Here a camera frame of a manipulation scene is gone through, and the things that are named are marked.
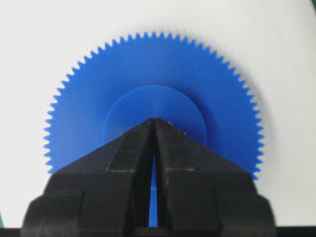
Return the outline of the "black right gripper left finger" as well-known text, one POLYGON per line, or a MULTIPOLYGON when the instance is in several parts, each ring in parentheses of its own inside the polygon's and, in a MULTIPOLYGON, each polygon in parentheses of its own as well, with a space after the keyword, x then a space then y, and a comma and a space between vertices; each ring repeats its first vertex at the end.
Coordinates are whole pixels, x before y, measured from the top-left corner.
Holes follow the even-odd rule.
POLYGON ((130 237, 149 222, 155 121, 55 172, 24 218, 23 237, 130 237))

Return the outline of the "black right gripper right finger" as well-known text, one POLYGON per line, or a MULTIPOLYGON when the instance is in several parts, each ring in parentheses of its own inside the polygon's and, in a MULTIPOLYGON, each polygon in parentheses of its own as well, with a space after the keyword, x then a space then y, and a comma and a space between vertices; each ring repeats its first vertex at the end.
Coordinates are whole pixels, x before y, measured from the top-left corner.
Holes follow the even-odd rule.
POLYGON ((269 201, 251 175, 155 120, 158 224, 173 237, 275 237, 269 201))

